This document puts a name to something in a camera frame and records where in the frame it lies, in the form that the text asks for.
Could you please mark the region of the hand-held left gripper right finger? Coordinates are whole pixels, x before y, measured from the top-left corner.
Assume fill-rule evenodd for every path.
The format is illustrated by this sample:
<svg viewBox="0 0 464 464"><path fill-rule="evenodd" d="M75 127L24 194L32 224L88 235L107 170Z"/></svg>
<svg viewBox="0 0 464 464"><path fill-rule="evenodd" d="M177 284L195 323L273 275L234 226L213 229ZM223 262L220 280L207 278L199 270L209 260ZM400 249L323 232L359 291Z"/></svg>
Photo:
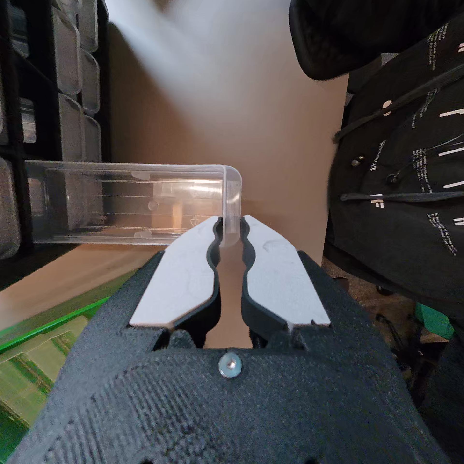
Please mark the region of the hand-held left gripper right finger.
<svg viewBox="0 0 464 464"><path fill-rule="evenodd" d="M258 219L242 217L241 311L251 330L328 327L330 318L297 249Z"/></svg>

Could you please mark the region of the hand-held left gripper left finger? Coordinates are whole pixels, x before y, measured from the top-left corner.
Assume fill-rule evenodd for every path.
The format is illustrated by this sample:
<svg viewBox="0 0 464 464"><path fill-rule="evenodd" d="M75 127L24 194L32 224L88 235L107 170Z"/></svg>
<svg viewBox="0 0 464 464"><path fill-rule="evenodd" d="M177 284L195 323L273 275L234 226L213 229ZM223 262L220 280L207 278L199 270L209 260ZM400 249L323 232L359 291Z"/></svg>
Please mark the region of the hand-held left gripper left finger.
<svg viewBox="0 0 464 464"><path fill-rule="evenodd" d="M218 291L220 244L219 216L175 239L164 250L130 326L174 329L212 302Z"/></svg>

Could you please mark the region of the clear plastic drawer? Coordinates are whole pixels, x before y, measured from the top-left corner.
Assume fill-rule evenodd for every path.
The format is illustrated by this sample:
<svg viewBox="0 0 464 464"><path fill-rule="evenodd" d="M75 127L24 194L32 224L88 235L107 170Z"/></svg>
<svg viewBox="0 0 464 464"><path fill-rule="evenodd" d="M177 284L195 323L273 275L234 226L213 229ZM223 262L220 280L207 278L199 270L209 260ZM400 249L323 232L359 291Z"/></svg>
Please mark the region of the clear plastic drawer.
<svg viewBox="0 0 464 464"><path fill-rule="evenodd" d="M211 217L240 236L242 177L226 165L26 161L37 244L168 246Z"/></svg>
<svg viewBox="0 0 464 464"><path fill-rule="evenodd" d="M32 426L53 389L54 381L24 353L0 363L0 399L7 411Z"/></svg>
<svg viewBox="0 0 464 464"><path fill-rule="evenodd" d="M48 333L39 334L1 354L1 363L22 359L43 372L58 371L88 322L85 316L78 316Z"/></svg>

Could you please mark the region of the green plastic bin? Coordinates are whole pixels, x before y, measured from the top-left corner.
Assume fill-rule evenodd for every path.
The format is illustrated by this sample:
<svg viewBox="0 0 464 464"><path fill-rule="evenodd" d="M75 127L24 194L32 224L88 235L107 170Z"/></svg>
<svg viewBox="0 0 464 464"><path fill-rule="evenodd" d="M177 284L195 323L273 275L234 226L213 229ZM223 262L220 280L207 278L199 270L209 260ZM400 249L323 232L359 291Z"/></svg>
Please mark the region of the green plastic bin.
<svg viewBox="0 0 464 464"><path fill-rule="evenodd" d="M61 325L75 319L78 316L85 316L89 321L95 315L97 310L109 299L104 297L90 305L82 307L78 310L74 310L64 316L61 316L54 321L45 323L37 328L33 328L26 332L16 336L10 341L1 341L0 355L13 349L14 347L25 343L26 341L33 339L39 334L45 334ZM55 381L61 368L56 371L45 372L49 378ZM30 427L25 426L20 420L16 419L12 413L8 412L6 407L0 404L0 458L1 463L5 463L8 457L13 453L21 439L25 436L26 432Z"/></svg>

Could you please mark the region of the pale desk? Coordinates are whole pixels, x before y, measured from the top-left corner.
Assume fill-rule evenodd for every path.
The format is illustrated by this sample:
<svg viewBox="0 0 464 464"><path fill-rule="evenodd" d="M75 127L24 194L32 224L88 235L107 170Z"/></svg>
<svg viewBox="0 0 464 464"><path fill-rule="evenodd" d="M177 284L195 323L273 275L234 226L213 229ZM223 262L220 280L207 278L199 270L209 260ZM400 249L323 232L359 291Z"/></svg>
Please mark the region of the pale desk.
<svg viewBox="0 0 464 464"><path fill-rule="evenodd" d="M105 1L113 163L226 165L250 215L321 264L347 77L298 64L290 1ZM1 291L1 330L134 275L168 246L79 244ZM220 245L204 348L249 348L242 242Z"/></svg>

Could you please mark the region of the person's black printed hoodie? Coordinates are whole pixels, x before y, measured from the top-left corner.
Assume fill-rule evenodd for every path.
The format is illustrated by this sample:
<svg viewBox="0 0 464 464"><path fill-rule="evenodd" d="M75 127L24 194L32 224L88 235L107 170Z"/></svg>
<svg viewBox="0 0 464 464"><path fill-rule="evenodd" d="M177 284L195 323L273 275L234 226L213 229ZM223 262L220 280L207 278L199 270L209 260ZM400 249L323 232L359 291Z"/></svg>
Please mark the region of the person's black printed hoodie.
<svg viewBox="0 0 464 464"><path fill-rule="evenodd" d="M463 319L463 11L354 95L329 178L324 256Z"/></svg>

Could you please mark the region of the green object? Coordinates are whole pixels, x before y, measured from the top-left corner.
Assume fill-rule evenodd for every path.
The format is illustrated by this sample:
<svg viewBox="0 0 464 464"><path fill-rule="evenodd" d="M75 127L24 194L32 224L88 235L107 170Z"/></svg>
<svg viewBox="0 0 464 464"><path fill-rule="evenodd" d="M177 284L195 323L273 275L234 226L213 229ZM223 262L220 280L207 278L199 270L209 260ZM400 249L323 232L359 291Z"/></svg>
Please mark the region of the green object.
<svg viewBox="0 0 464 464"><path fill-rule="evenodd" d="M430 308L422 303L415 304L415 317L425 329L446 340L450 340L454 335L454 328L449 319L439 311Z"/></svg>

